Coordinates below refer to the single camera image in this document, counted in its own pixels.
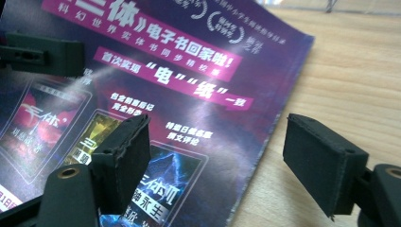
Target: light wood surface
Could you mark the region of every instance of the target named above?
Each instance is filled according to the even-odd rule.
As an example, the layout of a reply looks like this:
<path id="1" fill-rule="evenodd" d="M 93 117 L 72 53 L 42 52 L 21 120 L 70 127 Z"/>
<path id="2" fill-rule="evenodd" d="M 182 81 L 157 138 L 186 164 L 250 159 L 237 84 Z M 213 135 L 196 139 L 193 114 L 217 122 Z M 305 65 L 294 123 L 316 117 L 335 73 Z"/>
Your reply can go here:
<path id="1" fill-rule="evenodd" d="M 370 153 L 368 168 L 401 166 L 401 17 L 271 9 L 316 37 L 232 226 L 357 226 L 325 216 L 283 162 L 288 113 L 313 117 Z"/>

